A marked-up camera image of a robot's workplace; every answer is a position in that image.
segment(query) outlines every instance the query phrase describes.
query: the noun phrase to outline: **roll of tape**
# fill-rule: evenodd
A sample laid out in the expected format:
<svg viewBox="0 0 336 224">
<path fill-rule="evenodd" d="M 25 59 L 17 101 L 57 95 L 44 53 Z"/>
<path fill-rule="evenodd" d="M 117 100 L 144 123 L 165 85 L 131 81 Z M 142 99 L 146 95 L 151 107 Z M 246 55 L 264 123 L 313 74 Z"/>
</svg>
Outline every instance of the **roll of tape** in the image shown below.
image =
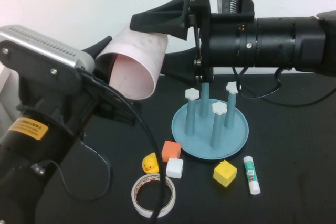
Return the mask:
<svg viewBox="0 0 336 224">
<path fill-rule="evenodd" d="M 160 181 L 160 174 L 159 173 L 151 173 L 151 174 L 146 174 L 144 176 L 142 176 L 141 178 L 138 179 L 138 181 L 135 182 L 133 188 L 132 188 L 132 193 L 131 193 L 131 197 L 132 197 L 132 202 L 134 204 L 135 209 L 137 210 L 137 212 L 139 214 L 141 214 L 142 216 L 145 216 L 147 218 L 150 218 L 153 214 L 153 211 L 147 210 L 142 208 L 137 201 L 137 195 L 138 195 L 138 191 L 140 190 L 140 188 L 151 181 Z M 168 214 L 174 207 L 175 205 L 175 201 L 176 201 L 176 190 L 175 190 L 175 186 L 173 184 L 173 182 L 166 177 L 166 184 L 168 185 L 168 187 L 170 188 L 170 190 L 172 191 L 172 197 L 169 200 L 168 204 L 161 209 L 160 213 L 159 213 L 159 217 L 165 216 L 166 214 Z"/>
</svg>

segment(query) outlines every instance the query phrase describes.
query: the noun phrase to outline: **white flower-shaped cap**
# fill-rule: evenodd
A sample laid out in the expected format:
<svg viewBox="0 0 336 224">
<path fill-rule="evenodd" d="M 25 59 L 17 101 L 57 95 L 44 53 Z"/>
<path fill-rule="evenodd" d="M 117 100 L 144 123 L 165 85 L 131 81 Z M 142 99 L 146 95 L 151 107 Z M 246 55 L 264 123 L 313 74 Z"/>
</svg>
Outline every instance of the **white flower-shaped cap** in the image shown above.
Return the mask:
<svg viewBox="0 0 336 224">
<path fill-rule="evenodd" d="M 199 95 L 200 93 L 199 92 L 200 92 L 199 90 L 194 89 L 194 88 L 187 89 L 185 91 L 185 97 L 187 99 L 191 100 L 191 101 L 194 101 L 194 100 L 200 98 L 200 95 Z"/>
<path fill-rule="evenodd" d="M 238 93 L 237 82 L 236 81 L 229 82 L 226 85 L 226 90 L 229 91 L 231 94 L 237 94 Z"/>
<path fill-rule="evenodd" d="M 217 115 L 223 115 L 227 112 L 227 105 L 224 102 L 216 102 L 212 104 L 212 112 Z"/>
</svg>

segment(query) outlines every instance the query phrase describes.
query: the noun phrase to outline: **yellow rubber duck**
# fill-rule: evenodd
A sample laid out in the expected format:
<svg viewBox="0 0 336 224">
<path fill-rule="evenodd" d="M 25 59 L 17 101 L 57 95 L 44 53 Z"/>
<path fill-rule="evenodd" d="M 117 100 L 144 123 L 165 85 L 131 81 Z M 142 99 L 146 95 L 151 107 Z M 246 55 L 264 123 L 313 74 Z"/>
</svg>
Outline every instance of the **yellow rubber duck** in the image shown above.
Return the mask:
<svg viewBox="0 0 336 224">
<path fill-rule="evenodd" d="M 156 154 L 153 152 L 142 160 L 142 169 L 145 173 L 158 173 L 159 164 Z"/>
</svg>

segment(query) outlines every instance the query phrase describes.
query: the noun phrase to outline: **wire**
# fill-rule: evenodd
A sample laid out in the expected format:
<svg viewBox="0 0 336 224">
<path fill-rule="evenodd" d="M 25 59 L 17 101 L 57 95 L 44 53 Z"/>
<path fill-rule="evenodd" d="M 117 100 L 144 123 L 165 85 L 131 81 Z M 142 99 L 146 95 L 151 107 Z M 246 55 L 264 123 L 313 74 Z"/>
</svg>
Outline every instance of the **wire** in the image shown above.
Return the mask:
<svg viewBox="0 0 336 224">
<path fill-rule="evenodd" d="M 160 181 L 161 181 L 161 186 L 160 186 L 160 194 L 159 194 L 159 199 L 157 201 L 157 204 L 154 208 L 153 214 L 150 218 L 150 221 L 152 223 L 156 223 L 156 220 L 158 218 L 158 215 L 160 213 L 161 208 L 163 207 L 163 200 L 164 200 L 164 195 L 165 195 L 165 184 L 166 184 L 166 177 L 164 175 L 164 166 L 163 166 L 163 161 L 162 161 L 162 156 L 159 151 L 159 147 L 157 146 L 157 143 L 155 141 L 155 138 L 149 129 L 148 125 L 145 123 L 143 117 L 141 114 L 138 112 L 136 107 L 127 100 L 119 91 L 114 89 L 113 87 L 107 85 L 105 82 L 102 80 L 98 79 L 96 76 L 93 74 L 86 72 L 85 70 L 78 69 L 78 71 L 81 73 L 82 77 L 84 79 L 87 79 L 90 83 L 96 84 L 99 87 L 105 89 L 106 91 L 112 93 L 117 99 L 119 99 L 121 102 L 123 102 L 128 109 L 134 114 L 134 116 L 138 119 L 139 123 L 141 124 L 142 128 L 144 129 L 153 149 L 157 157 L 157 161 L 159 163 L 159 173 L 160 173 Z"/>
<path fill-rule="evenodd" d="M 235 74 L 235 77 L 237 79 L 237 90 L 238 90 L 238 93 L 240 96 L 242 96 L 243 98 L 246 98 L 246 99 L 261 99 L 261 98 L 264 98 L 264 97 L 267 97 L 275 92 L 277 92 L 281 86 L 282 86 L 282 83 L 280 81 L 280 76 L 282 74 L 282 72 L 284 72 L 285 70 L 288 70 L 286 68 L 278 68 L 277 71 L 274 73 L 274 78 L 276 79 L 277 81 L 277 85 L 272 88 L 271 90 L 269 90 L 268 92 L 266 92 L 265 94 L 262 94 L 262 95 L 255 95 L 254 93 L 250 92 L 248 89 L 246 89 L 246 86 L 245 85 L 241 85 L 241 79 L 243 77 L 243 75 L 245 74 L 245 72 L 247 71 L 248 67 L 245 67 L 239 74 L 237 73 L 236 71 L 236 68 L 232 68 L 233 70 L 233 73 Z M 242 89 L 241 87 L 244 87 L 244 89 L 246 89 L 247 91 L 249 91 L 252 95 L 254 95 L 253 97 L 248 97 L 246 95 L 244 95 L 242 93 Z"/>
<path fill-rule="evenodd" d="M 89 150 L 92 151 L 92 152 L 95 152 L 95 153 L 100 157 L 100 159 L 103 160 L 103 162 L 106 164 L 106 166 L 107 166 L 107 168 L 108 168 L 108 177 L 109 177 L 109 178 L 108 178 L 108 183 L 107 183 L 107 185 L 106 185 L 104 191 L 103 191 L 100 195 L 98 195 L 98 196 L 96 196 L 96 197 L 94 197 L 94 198 L 91 198 L 91 199 L 83 199 L 83 198 L 79 198 L 79 197 L 77 197 L 76 195 L 74 195 L 74 194 L 70 191 L 70 189 L 68 188 L 68 186 L 67 186 L 67 183 L 66 183 L 66 181 L 65 181 L 65 179 L 64 179 L 64 175 L 63 175 L 63 171 L 62 171 L 61 167 L 59 166 L 59 164 L 57 164 L 57 163 L 56 163 L 55 161 L 53 161 L 53 160 L 44 160 L 44 161 L 42 161 L 42 162 L 39 162 L 39 163 L 37 164 L 37 166 L 41 166 L 41 167 L 43 167 L 43 168 L 46 168 L 49 164 L 53 164 L 53 165 L 55 165 L 56 168 L 59 170 L 59 173 L 60 173 L 60 175 L 61 175 L 61 179 L 62 179 L 62 182 L 63 182 L 64 189 L 65 189 L 65 191 L 67 192 L 67 194 L 68 194 L 71 198 L 73 198 L 74 200 L 77 200 L 77 201 L 94 202 L 94 201 L 99 200 L 99 199 L 101 199 L 102 197 L 104 197 L 104 196 L 107 194 L 107 192 L 109 191 L 109 189 L 111 188 L 111 185 L 112 185 L 112 179 L 111 179 L 111 177 L 112 177 L 112 166 L 111 166 L 109 160 L 108 160 L 106 157 L 104 157 L 102 154 L 99 154 L 95 149 L 93 149 L 93 148 L 87 146 L 83 141 L 80 141 L 80 143 L 81 143 L 85 148 L 89 149 Z"/>
<path fill-rule="evenodd" d="M 235 68 L 232 68 L 233 72 L 234 72 L 234 75 L 237 79 L 237 82 L 240 80 L 240 76 L 238 75 L 237 71 Z M 244 89 L 246 89 L 249 93 L 251 93 L 252 95 L 255 95 L 255 93 L 252 91 L 251 88 L 249 88 L 248 86 L 246 86 L 245 84 L 242 85 L 244 87 Z M 274 101 L 270 101 L 264 97 L 259 97 L 261 100 L 267 102 L 267 103 L 270 103 L 270 104 L 273 104 L 273 105 L 276 105 L 276 106 L 281 106 L 281 107 L 287 107 L 287 108 L 304 108 L 304 107 L 309 107 L 309 106 L 313 106 L 319 102 L 322 102 L 324 101 L 325 99 L 327 99 L 328 97 L 330 97 L 331 95 L 333 95 L 334 93 L 336 93 L 336 88 L 334 88 L 333 90 L 331 90 L 329 93 L 327 93 L 326 95 L 324 95 L 323 97 L 315 100 L 315 101 L 312 101 L 312 102 L 309 102 L 309 103 L 304 103 L 304 104 L 284 104 L 284 103 L 279 103 L 279 102 L 274 102 Z"/>
</svg>

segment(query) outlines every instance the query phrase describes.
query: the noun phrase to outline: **glue stick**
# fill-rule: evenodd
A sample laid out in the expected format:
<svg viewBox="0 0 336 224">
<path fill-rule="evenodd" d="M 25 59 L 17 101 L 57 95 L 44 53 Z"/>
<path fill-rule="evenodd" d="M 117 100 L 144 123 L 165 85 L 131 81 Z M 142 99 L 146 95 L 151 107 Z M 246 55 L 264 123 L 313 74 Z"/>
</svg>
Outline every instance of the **glue stick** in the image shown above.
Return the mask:
<svg viewBox="0 0 336 224">
<path fill-rule="evenodd" d="M 250 156 L 244 157 L 244 164 L 248 181 L 248 187 L 250 188 L 251 194 L 253 195 L 260 194 L 260 187 L 256 174 L 256 169 L 254 168 L 253 158 Z"/>
</svg>

